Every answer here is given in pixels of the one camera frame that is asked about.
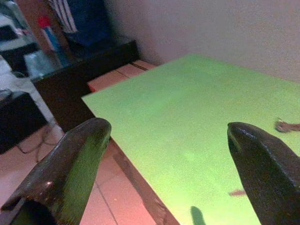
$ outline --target floor tile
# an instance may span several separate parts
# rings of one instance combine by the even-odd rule
[[[0,206],[36,165],[35,152],[22,154],[16,147],[0,155]]]
[[[125,66],[117,68],[116,71],[122,73],[123,75],[125,75],[127,77],[135,77],[135,76],[138,76],[139,74],[145,72],[144,70],[139,69],[131,64],[127,64]]]
[[[156,66],[154,66],[154,65],[152,65],[152,64],[150,64],[150,63],[144,62],[144,61],[142,61],[142,60],[134,61],[132,64],[133,64],[133,65],[134,65],[134,64],[137,64],[138,66],[143,67],[143,68],[145,68],[145,69],[153,69],[153,68],[156,67]]]
[[[123,172],[102,184],[100,190],[119,225],[155,225]]]
[[[104,74],[104,75],[88,82],[88,86],[93,91],[99,91],[99,90],[105,89],[109,86],[112,86],[116,83],[122,82],[126,79],[128,79],[128,77],[113,70],[107,74]]]
[[[97,185],[92,189],[80,225],[116,225]]]
[[[96,182],[98,185],[102,185],[104,182],[118,175],[120,172],[121,168],[112,156],[103,158],[100,162]]]

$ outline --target green board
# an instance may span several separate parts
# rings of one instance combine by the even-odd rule
[[[183,225],[260,224],[247,196],[229,196],[243,188],[227,145],[228,122],[258,126],[300,155],[300,133],[274,129],[277,117],[300,122],[300,84],[200,55],[83,100],[112,124],[114,140]],[[193,223],[191,209],[203,221]]]

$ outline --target black furniture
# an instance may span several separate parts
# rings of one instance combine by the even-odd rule
[[[57,123],[67,132],[94,117],[81,100],[90,93],[87,82],[138,59],[135,41],[122,37],[111,48],[32,82]]]
[[[0,154],[46,124],[28,93],[13,92],[0,104]]]

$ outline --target tiled floor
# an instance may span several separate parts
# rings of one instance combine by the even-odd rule
[[[98,91],[155,67],[140,60],[135,64],[137,67],[128,64],[107,73],[91,81],[89,86],[94,91]],[[19,146],[24,151],[35,147],[41,141],[45,129],[46,126],[25,139]],[[56,144],[62,136],[60,128],[55,126],[49,133],[47,142]],[[80,225],[155,225],[155,221],[145,209],[141,197],[113,159],[113,148],[114,145],[109,144],[103,155]],[[52,149],[53,146],[43,144],[38,158],[41,160]],[[23,154],[17,147],[0,155],[0,205],[9,198],[35,166],[36,156],[36,151]]]

